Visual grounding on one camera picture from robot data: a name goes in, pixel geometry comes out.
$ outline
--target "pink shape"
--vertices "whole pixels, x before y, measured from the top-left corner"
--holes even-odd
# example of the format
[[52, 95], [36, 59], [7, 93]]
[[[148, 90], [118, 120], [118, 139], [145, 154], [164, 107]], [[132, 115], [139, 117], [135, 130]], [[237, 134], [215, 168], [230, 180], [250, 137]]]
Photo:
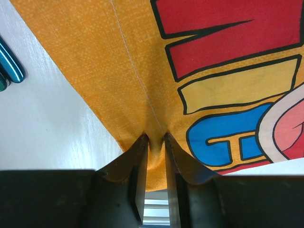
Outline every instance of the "pink shape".
[[300, 148], [304, 148], [304, 141], [294, 147], [295, 143], [301, 138], [304, 122], [304, 101], [300, 101], [289, 109], [278, 120], [274, 130], [274, 140], [280, 151], [288, 151], [288, 158], [294, 157], [294, 153], [301, 153]]

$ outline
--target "white surface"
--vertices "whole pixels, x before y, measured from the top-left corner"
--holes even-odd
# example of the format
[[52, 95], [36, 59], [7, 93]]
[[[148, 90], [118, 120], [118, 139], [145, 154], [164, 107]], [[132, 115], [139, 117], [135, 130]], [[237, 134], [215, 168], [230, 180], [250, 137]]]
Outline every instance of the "white surface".
[[[0, 93], [0, 170], [99, 169], [120, 153], [116, 141], [71, 87], [9, 0], [0, 35], [28, 72]], [[304, 158], [235, 172], [304, 174]]]

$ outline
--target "red shape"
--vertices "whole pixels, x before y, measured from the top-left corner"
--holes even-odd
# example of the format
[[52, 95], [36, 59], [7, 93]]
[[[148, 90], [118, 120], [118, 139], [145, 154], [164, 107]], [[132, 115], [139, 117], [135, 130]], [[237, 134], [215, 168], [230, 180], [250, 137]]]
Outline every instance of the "red shape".
[[304, 126], [302, 124], [302, 133], [300, 137], [295, 141], [295, 143], [290, 148], [283, 151], [283, 154], [285, 154], [286, 157], [289, 159], [304, 157], [304, 134], [303, 134], [304, 129], [303, 128]]
[[[302, 0], [156, 1], [164, 38], [175, 33], [198, 34], [194, 40], [167, 46], [174, 77], [180, 79], [227, 61], [299, 44], [302, 4]], [[252, 21], [199, 38], [202, 29], [248, 20]]]
[[230, 173], [230, 172], [235, 172], [235, 171], [239, 171], [239, 170], [244, 170], [244, 169], [253, 168], [253, 167], [257, 167], [257, 166], [261, 166], [261, 165], [268, 165], [268, 164], [270, 164], [269, 161], [261, 161], [261, 162], [257, 162], [257, 163], [253, 163], [253, 164], [240, 165], [236, 168], [219, 171], [218, 173], [223, 175], [223, 174]]

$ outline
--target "orange fabric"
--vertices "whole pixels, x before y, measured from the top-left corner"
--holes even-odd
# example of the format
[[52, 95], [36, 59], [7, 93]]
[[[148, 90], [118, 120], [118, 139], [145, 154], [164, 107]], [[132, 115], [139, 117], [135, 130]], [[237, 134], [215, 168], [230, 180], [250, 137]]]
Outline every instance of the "orange fabric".
[[[210, 74], [304, 54], [302, 47], [279, 51], [206, 69], [176, 82], [165, 46], [184, 37], [161, 38], [149, 0], [11, 2], [124, 151], [140, 134], [147, 133], [150, 138], [148, 191], [166, 188], [162, 140], [166, 132], [170, 131], [181, 147], [190, 153], [186, 131], [199, 118], [248, 110], [282, 97], [279, 94], [246, 106], [206, 109], [184, 115], [177, 92], [179, 87]], [[301, 64], [297, 72], [295, 86], [304, 81], [303, 66]], [[237, 151], [238, 146], [232, 141], [233, 151]], [[226, 168], [240, 162], [247, 161], [236, 161]]]

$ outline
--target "black outline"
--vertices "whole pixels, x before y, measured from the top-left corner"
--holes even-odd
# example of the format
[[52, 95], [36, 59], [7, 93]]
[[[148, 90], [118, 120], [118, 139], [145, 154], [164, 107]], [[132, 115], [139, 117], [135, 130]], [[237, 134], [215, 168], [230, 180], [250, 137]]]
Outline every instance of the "black outline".
[[240, 137], [240, 138], [238, 139], [238, 144], [239, 144], [239, 151], [240, 151], [240, 158], [241, 158], [241, 161], [247, 161], [247, 160], [251, 160], [251, 159], [255, 159], [255, 158], [259, 158], [259, 157], [264, 156], [262, 150], [259, 148], [259, 146], [257, 146], [258, 149], [261, 151], [261, 155], [253, 156], [253, 157], [250, 157], [250, 158], [244, 158], [244, 155], [243, 155], [243, 148], [242, 148], [242, 140], [243, 140], [243, 139], [246, 139], [246, 138], [254, 137], [255, 141], [257, 141], [257, 140], [256, 140], [256, 134], [257, 134], [257, 133], [255, 132], [254, 135], [247, 135], [247, 136], [244, 136], [244, 137]]
[[271, 60], [271, 61], [267, 61], [267, 62], [263, 62], [263, 63], [253, 64], [253, 65], [249, 65], [249, 66], [244, 66], [244, 67], [241, 67], [241, 68], [236, 68], [236, 69], [232, 69], [232, 70], [228, 70], [228, 71], [224, 71], [224, 72], [220, 72], [220, 73], [207, 75], [207, 76], [197, 78], [197, 79], [194, 79], [192, 81], [189, 81], [189, 82], [183, 84], [182, 86], [180, 86], [177, 89], [177, 92], [178, 92], [178, 94], [181, 98], [181, 102], [183, 104], [183, 114], [184, 115], [189, 115], [189, 114], [193, 114], [193, 113], [196, 113], [196, 112], [199, 112], [199, 111], [202, 111], [202, 110], [207, 110], [207, 109], [240, 107], [240, 106], [243, 107], [243, 106], [253, 105], [255, 103], [258, 103], [258, 102], [264, 101], [266, 99], [269, 99], [271, 97], [275, 97], [275, 96], [285, 94], [288, 91], [282, 92], [280, 94], [272, 95], [272, 96], [269, 96], [269, 97], [265, 97], [263, 99], [253, 101], [253, 102], [241, 103], [241, 104], [223, 104], [223, 105], [207, 106], [207, 107], [200, 108], [200, 109], [198, 109], [198, 110], [196, 110], [192, 113], [187, 113], [187, 108], [188, 108], [187, 103], [186, 103], [186, 100], [185, 100], [181, 90], [183, 88], [187, 87], [188, 85], [190, 85], [192, 83], [195, 83], [195, 82], [198, 82], [198, 81], [203, 81], [203, 80], [213, 78], [213, 77], [228, 76], [230, 74], [234, 74], [234, 73], [238, 73], [238, 72], [243, 72], [243, 71], [247, 71], [247, 70], [251, 70], [251, 69], [256, 69], [256, 68], [260, 68], [260, 67], [266, 67], [266, 66], [270, 66], [270, 65], [274, 65], [274, 64], [278, 64], [278, 63], [283, 63], [283, 62], [286, 62], [286, 61], [289, 61], [289, 60], [292, 60], [292, 59], [297, 59], [297, 63], [296, 63], [295, 70], [294, 70], [294, 75], [293, 75], [293, 78], [292, 78], [292, 81], [291, 81], [291, 88], [290, 88], [290, 90], [288, 90], [288, 91], [291, 91], [295, 86], [296, 75], [298, 73], [298, 70], [299, 70], [299, 67], [300, 67], [300, 64], [301, 64], [302, 55], [300, 55], [300, 54], [297, 54], [297, 55], [294, 55], [294, 56], [289, 56], [289, 57], [284, 57], [284, 58], [280, 58], [280, 59], [276, 59], [276, 60]]
[[231, 168], [226, 168], [226, 169], [222, 169], [222, 170], [214, 170], [214, 171], [215, 171], [215, 172], [222, 172], [222, 171], [227, 171], [227, 170], [235, 169], [235, 168], [240, 167], [240, 166], [242, 166], [242, 165], [251, 165], [251, 164], [257, 164], [257, 163], [260, 163], [260, 162], [270, 162], [270, 163], [271, 163], [271, 161], [269, 161], [269, 160], [267, 160], [267, 159], [262, 159], [262, 160], [253, 161], [253, 162], [248, 162], [248, 163], [244, 163], [244, 164], [238, 164], [238, 165], [233, 166], [233, 167], [231, 167]]
[[169, 65], [170, 65], [170, 68], [171, 68], [171, 71], [172, 71], [173, 78], [174, 78], [175, 82], [179, 82], [179, 81], [181, 81], [181, 80], [183, 80], [183, 79], [185, 79], [185, 78], [187, 78], [187, 77], [189, 77], [193, 74], [196, 74], [198, 72], [201, 72], [201, 71], [204, 71], [204, 70], [207, 70], [207, 69], [223, 66], [223, 65], [226, 65], [226, 64], [230, 64], [230, 63], [234, 63], [234, 62], [238, 62], [238, 61], [242, 61], [242, 60], [245, 60], [245, 59], [250, 59], [250, 58], [254, 58], [254, 57], [258, 57], [258, 56], [262, 56], [262, 55], [267, 55], [267, 54], [271, 54], [271, 53], [275, 53], [275, 52], [280, 52], [280, 51], [284, 51], [284, 50], [298, 48], [298, 47], [301, 47], [304, 44], [304, 36], [303, 36], [303, 34], [304, 34], [304, 17], [303, 17], [303, 15], [304, 15], [304, 4], [302, 3], [302, 10], [301, 10], [301, 16], [300, 16], [300, 34], [299, 34], [300, 35], [300, 42], [299, 43], [287, 45], [287, 46], [284, 46], [284, 47], [273, 48], [273, 49], [270, 49], [270, 50], [253, 53], [253, 54], [250, 54], [250, 55], [247, 55], [247, 56], [237, 57], [237, 58], [227, 60], [227, 61], [224, 61], [224, 62], [221, 62], [221, 63], [213, 64], [213, 65], [210, 65], [210, 66], [205, 66], [205, 67], [196, 69], [196, 70], [194, 70], [194, 71], [192, 71], [192, 72], [190, 72], [186, 75], [183, 75], [180, 78], [177, 78], [177, 73], [176, 73], [176, 70], [175, 70], [175, 67], [174, 67], [172, 56], [170, 54], [170, 48], [171, 47], [174, 47], [174, 46], [177, 46], [177, 45], [180, 45], [180, 44], [183, 44], [183, 43], [193, 41], [195, 39], [199, 39], [199, 38], [208, 36], [212, 33], [215, 33], [215, 32], [218, 32], [218, 31], [221, 31], [221, 30], [224, 30], [224, 29], [227, 29], [227, 28], [230, 28], [230, 27], [242, 24], [242, 23], [247, 23], [247, 22], [253, 21], [253, 19], [252, 20], [247, 20], [247, 21], [240, 21], [240, 22], [236, 22], [236, 23], [218, 25], [218, 26], [214, 26], [214, 27], [210, 27], [210, 28], [202, 28], [202, 29], [198, 29], [198, 30], [190, 30], [190, 31], [185, 31], [185, 32], [166, 34], [165, 31], [164, 31], [163, 25], [162, 25], [162, 20], [161, 20], [161, 17], [159, 15], [159, 12], [158, 12], [156, 2], [157, 2], [157, 0], [151, 0], [151, 7], [152, 7], [152, 10], [153, 10], [153, 13], [154, 13], [154, 16], [155, 16], [155, 20], [156, 20], [161, 38], [169, 39], [169, 38], [176, 38], [176, 37], [183, 37], [183, 36], [192, 35], [192, 37], [185, 38], [185, 39], [167, 44], [166, 47], [165, 47], [166, 55], [167, 55], [168, 62], [169, 62]]
[[[205, 119], [209, 119], [209, 118], [212, 118], [212, 117], [225, 116], [225, 115], [233, 115], [233, 114], [239, 114], [239, 113], [249, 112], [249, 111], [251, 111], [251, 110], [253, 110], [253, 109], [257, 108], [257, 107], [263, 106], [263, 105], [270, 105], [270, 106], [264, 111], [263, 115], [261, 115], [261, 117], [259, 118], [259, 120], [258, 120], [258, 122], [257, 122], [256, 130], [255, 130], [255, 132], [256, 132], [256, 134], [255, 134], [256, 143], [257, 143], [257, 146], [259, 147], [259, 149], [261, 150], [262, 154], [266, 157], [266, 161], [269, 161], [269, 162], [273, 163], [273, 162], [269, 159], [269, 157], [266, 155], [266, 153], [264, 152], [263, 148], [261, 147], [259, 141], [257, 140], [257, 138], [258, 138], [257, 132], [258, 132], [258, 130], [259, 130], [258, 127], [260, 126], [260, 123], [261, 123], [262, 119], [264, 118], [265, 114], [266, 114], [266, 113], [269, 111], [269, 109], [274, 105], [273, 102], [267, 102], [267, 103], [264, 103], [264, 104], [260, 104], [260, 105], [258, 105], [258, 106], [256, 106], [256, 107], [253, 107], [253, 108], [250, 108], [250, 109], [247, 109], [247, 110], [243, 110], [243, 111], [235, 111], [235, 112], [230, 112], [230, 113], [210, 114], [210, 115], [206, 115], [206, 116], [203, 116], [203, 117], [199, 118], [199, 119], [196, 120], [196, 121], [188, 128], [188, 130], [186, 131], [186, 141], [187, 141], [187, 145], [188, 145], [188, 147], [189, 147], [189, 150], [190, 150], [192, 156], [193, 156], [195, 159], [197, 159], [198, 161], [200, 161], [201, 163], [203, 163], [203, 162], [202, 162], [200, 159], [198, 159], [197, 156], [194, 154], [193, 149], [192, 149], [192, 147], [191, 147], [190, 140], [189, 140], [189, 131], [190, 131], [198, 122], [201, 122], [201, 121], [203, 121], [203, 120], [205, 120]], [[229, 152], [229, 156], [231, 156], [231, 148], [230, 148], [230, 147], [228, 148], [228, 152]], [[209, 167], [221, 167], [221, 166], [229, 165], [229, 164], [231, 164], [231, 163], [223, 164], [223, 165], [219, 165], [219, 166], [208, 165], [208, 164], [205, 164], [205, 163], [203, 163], [203, 164], [205, 164], [205, 165], [207, 165], [207, 166], [209, 166]]]
[[[275, 123], [274, 128], [273, 128], [273, 131], [272, 131], [272, 141], [274, 142], [275, 147], [276, 147], [277, 150], [278, 150], [286, 159], [288, 159], [288, 160], [290, 160], [290, 158], [288, 158], [288, 157], [284, 154], [284, 152], [281, 151], [281, 150], [279, 149], [278, 145], [276, 144], [276, 141], [275, 141], [275, 128], [276, 128], [276, 125], [277, 125], [277, 123], [279, 122], [279, 120], [280, 120], [280, 119], [281, 119], [289, 110], [293, 109], [295, 106], [297, 106], [297, 105], [298, 105], [299, 103], [301, 103], [302, 101], [304, 101], [304, 98], [302, 98], [300, 101], [298, 101], [298, 102], [295, 103], [293, 106], [291, 106], [290, 108], [288, 108], [285, 112], [283, 112], [282, 115], [276, 120], [276, 123]], [[296, 139], [296, 141], [295, 141], [289, 148], [291, 148], [291, 147], [298, 141], [298, 139], [300, 138], [301, 135], [302, 135], [302, 134], [299, 135], [299, 137]]]

